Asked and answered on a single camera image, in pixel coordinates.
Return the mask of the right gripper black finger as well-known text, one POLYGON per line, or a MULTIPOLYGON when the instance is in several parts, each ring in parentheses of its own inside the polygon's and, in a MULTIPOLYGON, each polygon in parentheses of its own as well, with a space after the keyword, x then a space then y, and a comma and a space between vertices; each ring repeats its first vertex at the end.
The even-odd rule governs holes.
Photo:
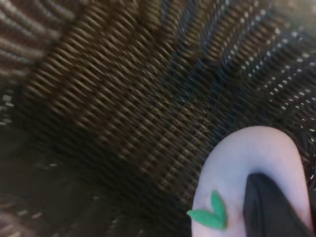
POLYGON ((309 190, 313 229, 304 224, 277 184, 268 176, 247 177, 243 217, 247 237, 314 237, 316 235, 316 190, 309 190))

